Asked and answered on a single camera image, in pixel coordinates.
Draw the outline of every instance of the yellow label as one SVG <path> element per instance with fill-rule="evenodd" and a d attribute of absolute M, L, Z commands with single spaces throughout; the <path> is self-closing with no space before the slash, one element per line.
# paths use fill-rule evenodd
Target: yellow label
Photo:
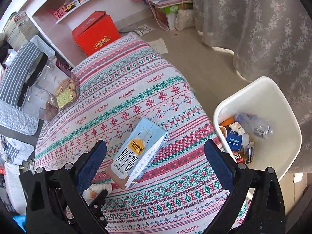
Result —
<path fill-rule="evenodd" d="M 68 102 L 73 100 L 73 96 L 71 95 L 71 90 L 69 87 L 66 88 L 64 92 L 62 92 L 59 96 L 57 96 L 57 104 L 59 108 L 63 108 Z"/>
<path fill-rule="evenodd" d="M 101 40 L 98 40 L 98 42 L 96 43 L 96 45 L 94 46 L 95 49 L 104 46 L 104 44 L 106 42 L 110 41 L 110 36 L 104 36 L 104 38 L 102 38 Z"/>
<path fill-rule="evenodd" d="M 141 155 L 141 153 L 144 150 L 143 140 L 141 139 L 133 139 L 128 147 L 132 149 L 134 152 L 136 152 L 138 155 Z"/>

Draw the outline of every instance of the floor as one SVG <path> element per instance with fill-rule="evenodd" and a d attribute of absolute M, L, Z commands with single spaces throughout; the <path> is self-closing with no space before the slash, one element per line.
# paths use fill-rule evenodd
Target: floor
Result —
<path fill-rule="evenodd" d="M 249 83 L 234 69 L 231 51 L 202 44 L 201 36 L 194 28 L 166 32 L 159 28 L 153 18 L 136 23 L 131 28 L 142 24 L 155 29 L 144 35 L 143 40 L 163 38 L 168 49 L 163 57 L 185 76 L 208 117 L 213 117 L 214 110 L 221 101 Z M 307 175 L 304 174 L 302 181 L 298 183 L 294 184 L 293 180 L 294 173 L 286 173 L 280 181 L 286 213 L 301 198 L 307 185 Z"/>

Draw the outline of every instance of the white trash can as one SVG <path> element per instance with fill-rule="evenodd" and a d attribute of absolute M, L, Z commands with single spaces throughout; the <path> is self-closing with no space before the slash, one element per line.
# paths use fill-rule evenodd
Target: white trash can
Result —
<path fill-rule="evenodd" d="M 248 167 L 275 169 L 278 180 L 285 175 L 301 148 L 301 130 L 297 119 L 277 84 L 268 77 L 260 77 L 245 88 L 222 101 L 213 114 L 213 125 L 222 145 L 234 159 L 219 124 L 239 113 L 252 113 L 269 121 L 274 133 L 267 139 L 253 136 L 254 157 Z M 252 199 L 254 189 L 247 194 Z"/>

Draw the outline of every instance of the green box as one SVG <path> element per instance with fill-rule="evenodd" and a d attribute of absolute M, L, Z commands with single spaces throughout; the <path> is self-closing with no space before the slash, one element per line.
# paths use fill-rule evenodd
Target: green box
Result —
<path fill-rule="evenodd" d="M 193 9 L 193 2 L 192 1 L 185 2 L 185 3 L 183 3 L 183 5 L 184 5 L 185 10 L 192 10 Z M 182 10 L 182 3 L 176 4 L 176 5 L 170 5 L 170 6 L 163 7 L 163 8 L 159 8 L 159 10 L 161 10 L 165 14 L 174 13 L 174 12 L 177 12 L 178 10 Z"/>

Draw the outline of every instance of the blue gripper pad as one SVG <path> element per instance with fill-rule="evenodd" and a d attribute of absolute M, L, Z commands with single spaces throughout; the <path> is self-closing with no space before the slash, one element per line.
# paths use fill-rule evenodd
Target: blue gripper pad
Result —
<path fill-rule="evenodd" d="M 231 161 L 234 160 L 229 159 L 231 157 L 228 153 L 220 151 L 211 139 L 205 142 L 204 152 L 223 189 L 233 192 L 235 169 L 231 166 Z"/>
<path fill-rule="evenodd" d="M 102 140 L 99 140 L 92 148 L 92 150 L 87 153 L 89 154 L 88 158 L 77 173 L 76 189 L 79 193 L 82 193 L 90 186 L 97 170 L 106 156 L 106 151 L 106 143 Z"/>

